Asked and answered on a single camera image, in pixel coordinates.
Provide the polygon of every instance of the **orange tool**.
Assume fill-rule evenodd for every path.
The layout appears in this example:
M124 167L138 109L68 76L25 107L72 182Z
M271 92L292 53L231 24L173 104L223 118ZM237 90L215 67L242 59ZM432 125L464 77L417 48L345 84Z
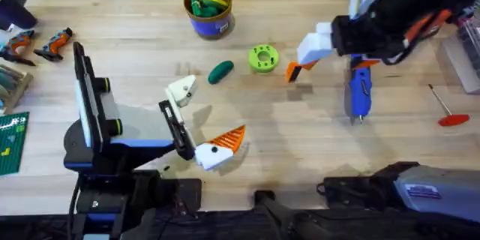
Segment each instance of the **orange tool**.
M223 135L216 137L215 139L209 141L216 146L226 147L232 149L233 154L239 150L240 145L242 144L243 136L245 135L245 125L237 127L234 130L231 130Z
M7 44L0 49L0 57L10 62L35 66L34 62L21 57L17 52L19 47L27 47L30 44L34 33L33 30L27 30L12 37Z
M442 105L443 109L447 113L447 116L444 118L441 118L440 121L438 121L438 124L441 125L442 127L451 127L455 125L461 125L464 122L467 122L470 119L469 115L454 115L452 112L450 112L450 109L443 103L442 99L440 96L435 92L434 87L429 84L428 87L432 90L433 94L435 95L435 98L440 102Z
M37 56L41 56L51 62L62 60L63 57L59 54L59 49L68 42L72 35L74 35L74 33L70 28L61 30L50 38L49 43L43 46L42 49L35 49L33 52L37 54Z

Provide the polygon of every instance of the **plastic container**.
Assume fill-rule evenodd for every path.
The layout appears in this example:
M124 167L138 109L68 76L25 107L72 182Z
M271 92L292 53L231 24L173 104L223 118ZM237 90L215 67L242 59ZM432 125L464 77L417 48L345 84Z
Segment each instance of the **plastic container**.
M210 18L202 18L192 13L190 0L183 0L185 10L196 33L202 38L216 40L222 38L233 27L232 24L232 0L224 0L228 7L222 13Z
M0 0L0 20L21 29L30 29L37 24L37 19L16 0Z

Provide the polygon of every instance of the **green spool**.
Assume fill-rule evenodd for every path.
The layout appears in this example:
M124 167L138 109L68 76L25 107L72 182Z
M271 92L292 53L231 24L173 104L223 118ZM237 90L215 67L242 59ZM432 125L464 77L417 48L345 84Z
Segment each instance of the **green spool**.
M248 64L256 72L271 72L278 66L279 61L278 51L267 44L256 45L248 52Z

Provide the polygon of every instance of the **green cucumber toy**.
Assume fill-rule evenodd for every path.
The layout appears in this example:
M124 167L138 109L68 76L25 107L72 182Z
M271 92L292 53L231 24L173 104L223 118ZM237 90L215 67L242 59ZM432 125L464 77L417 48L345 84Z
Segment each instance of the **green cucumber toy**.
M218 64L208 75L208 82L215 84L220 82L233 69L232 61L223 61Z

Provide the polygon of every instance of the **green 3d printed part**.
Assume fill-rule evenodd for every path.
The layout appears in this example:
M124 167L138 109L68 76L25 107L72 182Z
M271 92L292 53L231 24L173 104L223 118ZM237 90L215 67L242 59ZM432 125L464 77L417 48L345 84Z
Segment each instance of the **green 3d printed part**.
M256 45L248 52L248 64L256 72L266 73L273 71L279 61L278 51L267 44Z
M233 69L232 61L223 61L218 64L208 75L208 82L215 84L220 82Z
M0 176L18 173L29 113L0 117Z

